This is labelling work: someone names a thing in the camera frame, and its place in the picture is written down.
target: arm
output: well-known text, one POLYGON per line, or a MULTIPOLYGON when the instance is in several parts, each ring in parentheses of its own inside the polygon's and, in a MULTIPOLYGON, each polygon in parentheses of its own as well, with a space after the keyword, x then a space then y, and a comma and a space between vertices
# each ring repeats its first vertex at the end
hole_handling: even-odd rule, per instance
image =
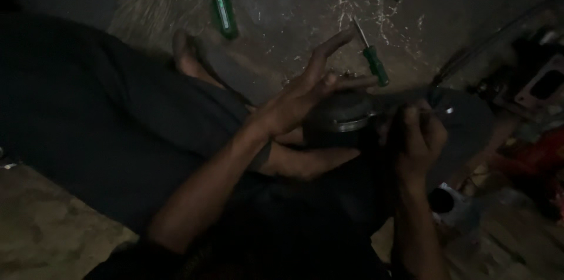
POLYGON ((416 107, 400 111, 392 127, 390 139, 399 151, 394 258, 417 279, 450 279, 425 189, 425 176, 441 154, 447 131, 435 116, 420 114, 416 107))
POLYGON ((268 141, 254 122, 242 129, 176 190, 155 215, 150 240, 182 254, 222 213, 244 170, 268 141))
POLYGON ((266 142, 294 129, 338 87, 335 75, 325 74, 325 64, 352 35, 341 32, 318 46, 306 71, 253 112, 233 139, 173 193, 149 226, 150 241, 182 254, 219 219, 234 186, 266 142))

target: concrete floor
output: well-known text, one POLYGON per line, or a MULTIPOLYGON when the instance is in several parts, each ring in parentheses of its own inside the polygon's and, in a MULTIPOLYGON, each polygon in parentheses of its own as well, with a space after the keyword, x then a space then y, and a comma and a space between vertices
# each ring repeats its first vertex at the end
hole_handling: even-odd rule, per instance
MULTIPOLYGON (((390 75, 390 86, 376 91, 391 92, 429 82, 456 50, 542 0, 233 0, 241 37, 232 43, 211 25, 209 0, 20 1, 27 10, 107 28, 158 52, 170 52, 173 31, 186 28, 203 39, 226 82, 262 102, 354 15, 390 75)), ((361 47, 359 40, 345 46, 329 66, 366 74, 361 47)), ((461 79, 466 75, 455 77, 461 79)), ((2 279, 78 279, 135 238, 28 168, 0 171, 0 188, 2 279)))
MULTIPOLYGON (((240 65, 216 63, 215 69, 244 94, 257 85, 278 90, 282 81, 303 70, 316 45, 357 16, 390 75, 390 85, 377 92, 392 92, 430 82, 457 50, 542 0, 232 1, 241 37, 231 43, 215 35, 210 0, 121 0, 109 32, 144 49, 170 52, 173 31, 186 28, 226 50, 240 65)), ((361 48, 356 39, 337 52, 329 66, 368 74, 361 48)), ((248 96, 255 101, 267 98, 248 96)))

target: screwdriver shaft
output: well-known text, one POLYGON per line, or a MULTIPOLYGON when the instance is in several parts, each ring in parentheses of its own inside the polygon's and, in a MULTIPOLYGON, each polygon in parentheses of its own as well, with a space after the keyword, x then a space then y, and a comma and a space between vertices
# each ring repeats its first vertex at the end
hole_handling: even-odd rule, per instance
POLYGON ((360 28, 360 24, 358 24, 358 19, 356 19, 356 16, 353 17, 352 19, 354 20, 354 25, 356 27, 356 30, 359 32, 360 37, 362 38, 362 41, 364 42, 366 47, 369 48, 370 45, 368 44, 368 40, 366 39, 366 36, 364 35, 364 31, 362 30, 362 28, 360 28))

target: screwdriver handle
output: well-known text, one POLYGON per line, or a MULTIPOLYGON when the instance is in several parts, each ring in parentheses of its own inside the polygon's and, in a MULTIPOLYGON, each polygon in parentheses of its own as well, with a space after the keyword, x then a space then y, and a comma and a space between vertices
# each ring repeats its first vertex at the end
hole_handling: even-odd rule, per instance
POLYGON ((235 39, 239 32, 235 22, 235 15, 230 0, 213 0, 213 8, 216 20, 219 22, 219 30, 226 39, 235 39))
POLYGON ((390 79, 386 74, 386 70, 384 69, 384 64, 382 64, 382 61, 378 59, 376 48, 373 45, 369 46, 368 48, 364 49, 363 55, 368 60, 368 63, 370 64, 370 72, 378 76, 378 86, 385 87, 388 84, 390 84, 390 79))

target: green screwdriver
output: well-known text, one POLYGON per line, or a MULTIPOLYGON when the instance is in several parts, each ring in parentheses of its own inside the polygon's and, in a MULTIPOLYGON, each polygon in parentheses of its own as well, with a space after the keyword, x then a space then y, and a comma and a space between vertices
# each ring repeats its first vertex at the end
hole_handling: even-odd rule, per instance
POLYGON ((354 17, 353 19, 354 19, 354 25, 357 31, 359 32, 360 37, 362 38, 364 44, 366 45, 366 49, 364 49, 362 53, 364 57, 368 60, 368 63, 370 64, 370 72, 378 76, 378 86, 385 87, 388 84, 390 84, 390 79, 386 74, 386 70, 384 69, 384 64, 382 64, 382 61, 378 59, 378 54, 376 53, 376 47, 368 44, 368 40, 366 40, 366 36, 364 35, 364 32, 360 28, 360 24, 358 24, 358 19, 356 19, 356 17, 354 17))
POLYGON ((213 4, 221 34, 227 39, 235 39, 239 32, 237 31, 231 2, 229 0, 214 0, 213 4))

